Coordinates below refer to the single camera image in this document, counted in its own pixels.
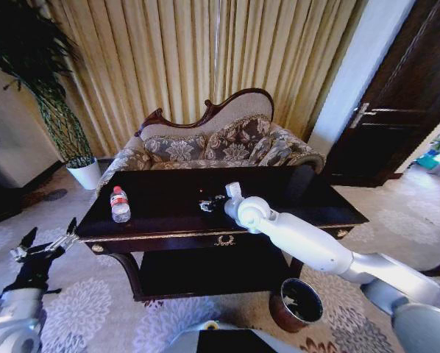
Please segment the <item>wall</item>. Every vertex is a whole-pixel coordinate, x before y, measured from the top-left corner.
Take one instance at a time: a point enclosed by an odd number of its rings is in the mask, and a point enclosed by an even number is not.
[[[25,88],[2,89],[10,80],[0,72],[0,183],[19,188],[57,162],[58,156],[36,121],[40,116],[32,95]]]
[[[414,0],[369,0],[308,144],[328,154],[358,106]]]
[[[406,159],[403,164],[398,167],[398,169],[395,171],[395,173],[403,173],[406,168],[413,162],[416,158],[421,156],[422,154],[426,153],[429,150],[430,143],[438,137],[440,134],[440,123],[438,126],[434,128],[434,130],[419,144],[419,146],[414,150],[412,154],[410,154],[410,157]]]

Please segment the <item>floor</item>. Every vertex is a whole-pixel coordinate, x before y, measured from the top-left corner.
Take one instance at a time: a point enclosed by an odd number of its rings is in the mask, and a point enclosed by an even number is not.
[[[384,252],[414,268],[440,263],[439,177],[414,166],[383,187],[336,190],[370,220],[343,240],[351,250]],[[83,217],[91,196],[61,168],[25,198],[21,214],[0,223],[0,293],[18,272],[9,249],[35,226],[36,243],[55,239],[74,216]],[[43,351],[160,352],[182,329],[217,318],[262,329],[305,352],[402,352],[388,316],[370,304],[358,286],[309,268],[302,277],[321,296],[324,316],[290,334],[271,319],[268,293],[134,303],[121,266],[77,244],[50,270],[50,289],[63,291],[44,297],[48,319]],[[440,307],[440,294],[436,304]]]

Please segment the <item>door handle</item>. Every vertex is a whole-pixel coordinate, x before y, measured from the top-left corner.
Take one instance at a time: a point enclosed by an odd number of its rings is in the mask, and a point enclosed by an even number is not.
[[[354,120],[352,121],[351,125],[349,126],[350,129],[354,129],[358,124],[359,121],[362,119],[365,115],[375,115],[377,112],[367,112],[367,108],[369,107],[369,103],[365,102],[361,105],[361,108],[359,109],[358,113],[355,115]]]

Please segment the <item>water bottle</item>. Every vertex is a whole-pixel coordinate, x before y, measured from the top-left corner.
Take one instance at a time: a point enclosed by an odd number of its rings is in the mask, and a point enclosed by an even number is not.
[[[114,222],[124,223],[130,219],[129,200],[120,186],[114,186],[114,191],[110,194],[110,206]]]

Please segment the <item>dark wooden door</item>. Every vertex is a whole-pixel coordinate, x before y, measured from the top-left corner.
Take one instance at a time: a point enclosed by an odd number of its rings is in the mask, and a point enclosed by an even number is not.
[[[328,155],[324,175],[337,185],[382,185],[439,122],[440,0],[421,0]]]

